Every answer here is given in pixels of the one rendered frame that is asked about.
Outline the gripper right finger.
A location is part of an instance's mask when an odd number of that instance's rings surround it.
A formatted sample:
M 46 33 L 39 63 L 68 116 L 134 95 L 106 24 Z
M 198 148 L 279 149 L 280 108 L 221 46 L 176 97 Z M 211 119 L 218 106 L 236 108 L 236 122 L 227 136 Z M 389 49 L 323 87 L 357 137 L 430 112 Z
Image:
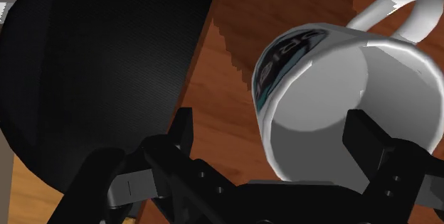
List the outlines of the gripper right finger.
M 444 213 L 444 160 L 391 137 L 363 110 L 347 112 L 342 143 L 369 180 L 358 224 L 408 224 L 418 198 Z

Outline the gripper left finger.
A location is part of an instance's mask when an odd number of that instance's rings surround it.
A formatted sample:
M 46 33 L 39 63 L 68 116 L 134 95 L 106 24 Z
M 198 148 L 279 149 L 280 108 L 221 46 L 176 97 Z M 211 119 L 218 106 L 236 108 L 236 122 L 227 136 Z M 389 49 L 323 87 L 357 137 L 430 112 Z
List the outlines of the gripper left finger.
M 134 203 L 152 199 L 169 224 L 239 224 L 236 186 L 201 159 L 189 107 L 167 134 L 147 137 L 131 154 L 89 154 L 47 224 L 123 224 Z

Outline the brown wooden desk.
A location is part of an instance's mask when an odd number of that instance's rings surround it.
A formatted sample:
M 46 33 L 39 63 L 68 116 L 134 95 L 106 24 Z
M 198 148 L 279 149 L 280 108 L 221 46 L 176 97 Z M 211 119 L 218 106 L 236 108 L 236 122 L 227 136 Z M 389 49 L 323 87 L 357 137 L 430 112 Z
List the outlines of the brown wooden desk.
M 237 184 L 273 179 L 250 91 L 255 62 L 284 31 L 346 25 L 375 0 L 213 0 L 180 105 L 194 115 L 191 155 Z

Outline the white mug with dark print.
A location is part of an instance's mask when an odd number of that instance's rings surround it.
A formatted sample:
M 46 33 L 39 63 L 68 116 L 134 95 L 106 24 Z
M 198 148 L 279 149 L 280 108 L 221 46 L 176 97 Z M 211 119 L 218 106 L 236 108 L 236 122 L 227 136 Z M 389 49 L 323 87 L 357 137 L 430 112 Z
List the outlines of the white mug with dark print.
M 444 74 L 417 48 L 444 0 L 375 0 L 346 26 L 308 23 L 259 57 L 252 96 L 268 163 L 283 181 L 350 188 L 366 177 L 342 143 L 347 112 L 433 152 L 444 135 Z

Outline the black office chair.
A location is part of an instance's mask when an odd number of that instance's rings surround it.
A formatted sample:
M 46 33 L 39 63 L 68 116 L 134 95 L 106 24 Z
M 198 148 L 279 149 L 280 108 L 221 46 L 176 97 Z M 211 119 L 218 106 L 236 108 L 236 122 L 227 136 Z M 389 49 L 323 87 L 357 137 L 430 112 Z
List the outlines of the black office chair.
M 165 133 L 212 0 L 16 0 L 0 32 L 0 129 L 65 193 L 88 154 Z

